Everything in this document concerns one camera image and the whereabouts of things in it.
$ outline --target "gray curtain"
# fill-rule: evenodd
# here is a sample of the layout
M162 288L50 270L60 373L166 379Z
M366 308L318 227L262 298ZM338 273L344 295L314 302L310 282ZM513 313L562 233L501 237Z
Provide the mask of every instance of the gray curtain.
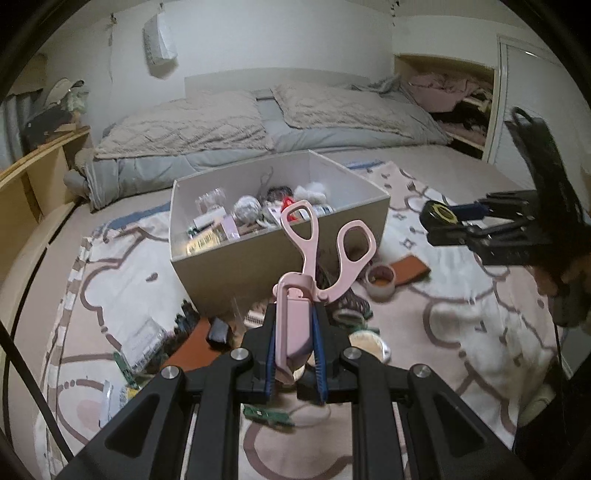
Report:
M39 94L10 95L0 103L0 170L8 168L24 155L21 130Z

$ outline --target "open storage box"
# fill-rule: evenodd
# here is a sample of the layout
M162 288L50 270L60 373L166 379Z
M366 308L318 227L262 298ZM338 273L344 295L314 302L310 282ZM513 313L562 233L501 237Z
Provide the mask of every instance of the open storage box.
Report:
M187 229L197 216L195 200L223 188L226 210L243 195L254 195L265 176L272 173L267 188L288 185L294 189L311 181L323 183L328 204L334 213L319 217L318 255L322 265L338 269L336 237L352 220L363 220L380 243L388 214L390 195L376 184L313 151L257 158L212 171L197 173L174 182L170 209L170 256L173 267L198 306L201 314L220 315L232 310L232 298L262 300L272 296L272 288L289 271L301 271L303 260L283 229L265 229L239 240L187 255ZM310 222L299 221L294 231L310 237ZM366 251L362 233L346 235L349 251Z

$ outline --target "pink eyelash curler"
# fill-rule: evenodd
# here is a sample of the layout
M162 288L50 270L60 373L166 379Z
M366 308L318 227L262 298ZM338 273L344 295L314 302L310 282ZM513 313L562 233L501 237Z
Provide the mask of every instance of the pink eyelash curler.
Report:
M296 210L305 209L310 216L312 235L306 240L293 231L287 216ZM316 254L318 249L318 217L312 205L302 200L281 212L281 225L291 242L304 258L301 273L288 272L273 287L277 298L275 318L275 367L277 380L283 384L295 383L293 372L302 367L313 350L311 332L311 310L314 302L331 303L341 298L351 287L361 270L372 259L377 250L375 237L361 220L347 223L337 235L337 252L340 276L331 287L321 290L316 286ZM367 253L357 261L351 261L345 253L345 235L353 229L363 231L368 242Z

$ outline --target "rug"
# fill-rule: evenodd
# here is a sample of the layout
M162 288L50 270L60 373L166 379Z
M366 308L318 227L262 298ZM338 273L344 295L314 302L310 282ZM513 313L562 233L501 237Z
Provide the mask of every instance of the rug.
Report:
M358 173L392 196L381 260L414 254L431 268L428 279L399 288L386 303L353 286L371 303L370 325L380 328L391 348L390 364L430 365L510 448L519 410L555 355L547 298L537 294L525 268L484 267L467 248L431 247L418 214L428 199L451 204L440 193L393 163ZM107 226L83 241L41 379L74 453L99 429L105 381L121 381L112 354L121 347L122 319L140 322L150 314L170 329L186 295L170 265L167 222L167 212L156 213L123 227ZM352 477L348 405L317 407L288 394L275 406L291 412L296 427L279 432L243 418L241 479ZM41 471L53 478L64 461L42 419L37 427Z

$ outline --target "white door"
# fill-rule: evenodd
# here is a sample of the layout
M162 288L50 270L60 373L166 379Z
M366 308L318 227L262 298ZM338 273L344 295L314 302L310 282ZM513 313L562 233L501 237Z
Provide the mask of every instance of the white door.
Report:
M513 144L504 120L519 106L546 120L571 184L585 209L589 191L584 170L591 170L591 110L566 69L554 55L517 40L499 38L501 92L490 161L525 189L534 184Z

